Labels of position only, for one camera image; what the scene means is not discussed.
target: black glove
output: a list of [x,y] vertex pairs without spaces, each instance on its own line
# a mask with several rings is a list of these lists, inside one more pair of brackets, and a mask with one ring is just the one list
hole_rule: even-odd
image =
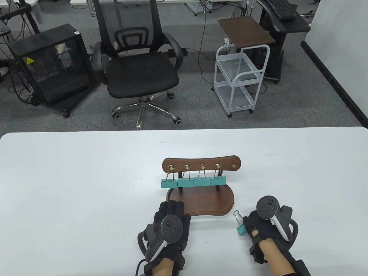
[[[287,259],[289,259],[290,262],[291,261],[295,262],[295,260],[292,259],[289,253],[289,249],[293,243],[288,243],[287,241],[285,241],[281,236],[280,232],[278,231],[278,229],[276,228],[276,226],[271,224],[270,220],[260,218],[260,216],[258,216],[257,214],[257,211],[253,211],[250,213],[248,217],[247,216],[243,217],[243,224],[253,241],[253,245],[249,249],[249,253],[254,257],[255,262],[257,263],[267,262],[265,261],[265,256],[262,250],[259,248],[258,243],[268,238],[272,238],[275,241],[280,252]],[[255,237],[253,237],[252,232],[255,229],[258,230],[258,234]]]
[[168,258],[175,262],[172,275],[178,275],[179,271],[184,267],[185,259],[182,255],[182,251],[187,246],[191,217],[188,214],[184,214],[184,202],[170,200],[169,202],[164,201],[160,204],[159,211],[155,213],[153,223],[160,224],[167,215],[176,215],[181,219],[183,223],[183,233],[176,243],[168,244],[161,250],[156,259],[144,266],[145,275],[151,276],[152,269],[158,266],[163,258]]

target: black mesh chair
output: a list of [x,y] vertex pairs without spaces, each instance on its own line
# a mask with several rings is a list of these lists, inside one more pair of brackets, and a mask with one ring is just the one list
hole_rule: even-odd
[[[137,130],[140,130],[145,108],[151,106],[180,124],[181,119],[173,112],[152,103],[163,94],[174,99],[175,95],[166,90],[179,83],[177,70],[183,62],[179,44],[161,30],[156,0],[93,0],[93,4],[101,35],[92,56],[96,76],[107,85],[111,97],[139,98],[136,103],[115,107],[111,112],[113,118],[118,119],[126,107],[139,106]],[[168,55],[158,51],[165,44],[171,45],[175,52],[175,66]],[[134,53],[142,51],[137,49],[147,49],[147,53]]]

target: binder clip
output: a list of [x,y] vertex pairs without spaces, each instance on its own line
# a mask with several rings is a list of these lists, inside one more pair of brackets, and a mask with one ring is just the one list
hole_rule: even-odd
[[175,166],[168,165],[167,167],[169,170],[167,172],[166,179],[161,179],[161,188],[176,189],[178,187],[178,181],[174,179],[174,172],[172,173],[173,180],[167,179],[167,177],[169,176],[169,172],[175,170]]
[[[188,172],[189,178],[184,178],[185,172]],[[178,178],[178,188],[194,187],[194,179],[190,179],[190,166],[184,166],[182,178]]]
[[[216,170],[219,170],[220,176],[216,176]],[[211,178],[211,186],[226,185],[226,176],[222,176],[221,165],[215,164],[215,175]]]
[[235,216],[235,219],[238,222],[238,227],[236,228],[236,230],[238,231],[238,235],[244,236],[247,233],[247,230],[245,229],[245,226],[243,224],[243,217],[239,214],[238,210],[235,210],[233,212],[233,215]]
[[[204,171],[205,177],[199,177],[201,170]],[[211,182],[211,179],[209,177],[206,178],[206,165],[204,164],[199,165],[198,177],[194,178],[194,187],[210,186],[210,182]]]

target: black baseboard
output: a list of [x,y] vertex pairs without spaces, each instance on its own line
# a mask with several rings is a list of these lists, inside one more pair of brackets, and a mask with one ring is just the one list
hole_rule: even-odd
[[318,58],[318,56],[313,52],[313,50],[309,47],[309,45],[303,40],[301,42],[301,47],[307,53],[309,58],[313,61],[313,63],[317,66],[322,75],[326,78],[329,84],[335,89],[336,93],[340,96],[346,106],[350,109],[350,111],[354,114],[357,120],[362,124],[363,127],[368,128],[368,118],[360,110],[357,104],[350,98],[348,93],[344,90],[344,88],[339,84],[339,82],[334,78],[331,72],[326,68],[326,66],[322,63],[322,61]]

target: black keyboard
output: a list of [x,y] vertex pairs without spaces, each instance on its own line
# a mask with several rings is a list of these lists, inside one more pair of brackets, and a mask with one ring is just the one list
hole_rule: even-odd
[[294,20],[297,15],[286,0],[265,0],[280,21]]

